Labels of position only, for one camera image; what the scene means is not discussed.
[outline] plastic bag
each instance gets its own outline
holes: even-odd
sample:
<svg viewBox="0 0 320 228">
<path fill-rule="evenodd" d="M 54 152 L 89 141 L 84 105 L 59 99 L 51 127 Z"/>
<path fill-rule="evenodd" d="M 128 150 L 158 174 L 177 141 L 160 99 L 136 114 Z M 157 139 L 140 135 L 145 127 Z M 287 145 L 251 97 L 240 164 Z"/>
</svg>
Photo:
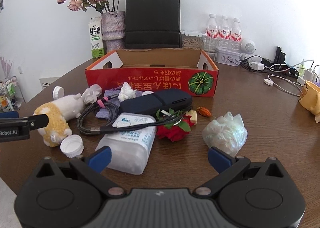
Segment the plastic bag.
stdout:
<svg viewBox="0 0 320 228">
<path fill-rule="evenodd" d="M 248 136 L 241 115 L 232 116 L 231 112 L 211 121 L 202 131 L 208 147 L 216 146 L 230 156 L 235 156 L 244 145 Z"/>
</svg>

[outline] bottle label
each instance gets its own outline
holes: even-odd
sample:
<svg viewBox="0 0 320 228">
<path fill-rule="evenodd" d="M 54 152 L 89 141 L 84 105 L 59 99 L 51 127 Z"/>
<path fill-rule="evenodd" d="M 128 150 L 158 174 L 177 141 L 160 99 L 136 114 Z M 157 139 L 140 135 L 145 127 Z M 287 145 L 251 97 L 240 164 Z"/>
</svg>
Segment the bottle label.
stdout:
<svg viewBox="0 0 320 228">
<path fill-rule="evenodd" d="M 230 39 L 230 30 L 220 30 L 219 31 L 219 38 L 221 39 Z"/>
<path fill-rule="evenodd" d="M 207 29 L 207 37 L 218 38 L 219 30 L 217 29 Z"/>
<path fill-rule="evenodd" d="M 232 33 L 231 39 L 236 42 L 241 42 L 241 33 Z"/>
</svg>

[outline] milk carton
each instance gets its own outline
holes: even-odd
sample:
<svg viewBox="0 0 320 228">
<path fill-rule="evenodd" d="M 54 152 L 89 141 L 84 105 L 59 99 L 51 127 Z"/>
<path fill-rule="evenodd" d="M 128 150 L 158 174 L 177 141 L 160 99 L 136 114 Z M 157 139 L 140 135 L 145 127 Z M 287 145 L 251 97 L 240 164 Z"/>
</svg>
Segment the milk carton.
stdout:
<svg viewBox="0 0 320 228">
<path fill-rule="evenodd" d="M 106 46 L 102 40 L 101 16 L 90 19 L 89 33 L 92 58 L 104 56 L 106 54 Z"/>
</svg>

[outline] tissue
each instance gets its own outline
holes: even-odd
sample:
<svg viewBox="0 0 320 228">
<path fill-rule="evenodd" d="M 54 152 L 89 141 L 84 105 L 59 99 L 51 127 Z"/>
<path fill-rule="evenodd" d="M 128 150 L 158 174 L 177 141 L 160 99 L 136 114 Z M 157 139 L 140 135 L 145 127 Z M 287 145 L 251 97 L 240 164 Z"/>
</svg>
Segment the tissue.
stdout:
<svg viewBox="0 0 320 228">
<path fill-rule="evenodd" d="M 133 90 L 127 82 L 124 82 L 119 93 L 119 101 L 123 102 L 124 100 L 133 99 L 135 97 L 136 90 Z"/>
</svg>

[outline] crumpled tissue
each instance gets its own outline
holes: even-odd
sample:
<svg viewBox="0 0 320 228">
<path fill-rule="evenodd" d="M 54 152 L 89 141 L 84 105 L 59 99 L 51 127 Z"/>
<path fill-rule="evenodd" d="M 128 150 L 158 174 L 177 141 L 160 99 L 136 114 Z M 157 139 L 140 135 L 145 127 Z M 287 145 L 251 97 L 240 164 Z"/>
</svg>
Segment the crumpled tissue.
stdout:
<svg viewBox="0 0 320 228">
<path fill-rule="evenodd" d="M 240 114 L 232 116 L 231 112 L 211 121 L 202 131 L 202 137 L 208 147 L 218 149 L 234 157 L 247 140 L 248 131 Z"/>
<path fill-rule="evenodd" d="M 133 99 L 135 97 L 136 90 L 133 90 L 127 82 L 124 82 L 119 93 L 119 101 L 123 102 L 124 100 Z"/>
</svg>

